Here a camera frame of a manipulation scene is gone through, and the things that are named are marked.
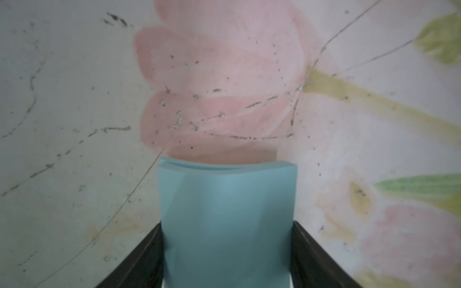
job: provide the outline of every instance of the floral mural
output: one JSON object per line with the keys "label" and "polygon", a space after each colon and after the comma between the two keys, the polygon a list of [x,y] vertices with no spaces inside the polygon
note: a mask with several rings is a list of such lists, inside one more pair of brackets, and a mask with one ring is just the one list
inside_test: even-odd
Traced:
{"label": "floral mural", "polygon": [[[363,149],[360,113],[450,149],[459,125],[341,79],[290,0],[154,4],[162,25],[135,37],[157,91],[141,120],[147,147],[203,163],[296,163],[295,218],[364,287],[461,286],[459,171],[374,183],[346,156]],[[457,65],[459,29],[449,15],[410,42]]]}

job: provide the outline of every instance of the pink petal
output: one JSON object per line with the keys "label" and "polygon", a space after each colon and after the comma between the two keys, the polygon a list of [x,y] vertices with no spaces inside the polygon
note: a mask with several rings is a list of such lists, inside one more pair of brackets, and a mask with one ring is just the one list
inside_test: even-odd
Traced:
{"label": "pink petal", "polygon": [[206,36],[188,35],[185,38],[165,27],[137,33],[141,72],[157,88],[217,97],[276,95],[303,84],[306,70],[302,58],[278,61],[277,55],[262,57]]}
{"label": "pink petal", "polygon": [[141,140],[148,147],[191,160],[261,141],[276,129],[285,132],[286,137],[291,129],[286,119],[291,117],[294,96],[269,98],[264,95],[196,99],[159,92],[144,110]]}
{"label": "pink petal", "polygon": [[302,50],[288,5],[289,0],[155,1],[162,21],[186,37],[199,33],[263,57],[289,49],[296,53],[285,56],[299,59]]}
{"label": "pink petal", "polygon": [[384,210],[361,251],[373,268],[405,280],[443,276],[461,263],[461,239],[451,216],[404,204]]}

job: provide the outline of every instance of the blue foam block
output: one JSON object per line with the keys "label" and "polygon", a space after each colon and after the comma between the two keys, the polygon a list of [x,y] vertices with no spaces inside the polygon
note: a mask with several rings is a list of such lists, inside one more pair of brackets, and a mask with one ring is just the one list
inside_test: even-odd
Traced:
{"label": "blue foam block", "polygon": [[169,288],[288,288],[297,166],[158,167]]}

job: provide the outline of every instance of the stain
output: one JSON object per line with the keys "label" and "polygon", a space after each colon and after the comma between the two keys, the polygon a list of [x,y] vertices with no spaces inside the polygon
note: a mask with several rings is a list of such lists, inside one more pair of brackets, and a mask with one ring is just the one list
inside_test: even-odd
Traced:
{"label": "stain", "polygon": [[181,126],[181,120],[183,119],[182,116],[179,116],[179,119],[178,121],[176,122],[176,124],[173,126],[174,129],[178,129],[180,126]]}
{"label": "stain", "polygon": [[120,22],[124,27],[128,26],[127,22],[123,18],[121,18],[120,16],[117,16],[115,14],[111,14],[109,12],[107,12],[107,15],[110,16],[114,21]]}
{"label": "stain", "polygon": [[98,133],[98,129],[95,129],[93,132],[91,132],[87,137],[91,137],[94,134]]}
{"label": "stain", "polygon": [[231,136],[229,136],[229,138],[234,138],[234,139],[248,139],[248,137],[235,136],[235,135],[231,135]]}
{"label": "stain", "polygon": [[103,19],[102,21],[104,21],[104,23],[106,23],[107,25],[110,25],[110,26],[113,26],[113,25],[114,25],[114,24],[112,24],[112,22],[110,22],[109,20]]}
{"label": "stain", "polygon": [[107,133],[110,130],[129,131],[129,130],[131,130],[131,126],[127,126],[127,127],[105,127],[105,128],[103,128],[101,130],[103,130],[104,133]]}
{"label": "stain", "polygon": [[91,242],[97,242],[102,245],[102,249],[106,254],[111,254],[110,251],[114,241],[125,234],[136,234],[143,230],[149,230],[148,227],[140,226],[137,219],[141,218],[142,212],[131,215],[130,217],[123,212],[117,214],[117,220],[109,222],[104,226],[96,226],[94,222],[87,225],[83,234],[85,238],[91,239]]}
{"label": "stain", "polygon": [[47,164],[45,169],[33,173],[32,175],[30,175],[29,178],[34,178],[34,177],[36,177],[37,175],[39,175],[39,174],[45,172],[46,170],[51,169],[51,168],[53,167],[53,165],[54,165],[54,163],[52,163],[52,164]]}
{"label": "stain", "polygon": [[251,107],[254,107],[254,106],[256,106],[258,104],[261,104],[261,103],[262,103],[261,101],[258,101],[258,102],[255,102],[255,103],[251,104],[251,105],[246,106],[245,108],[251,108]]}

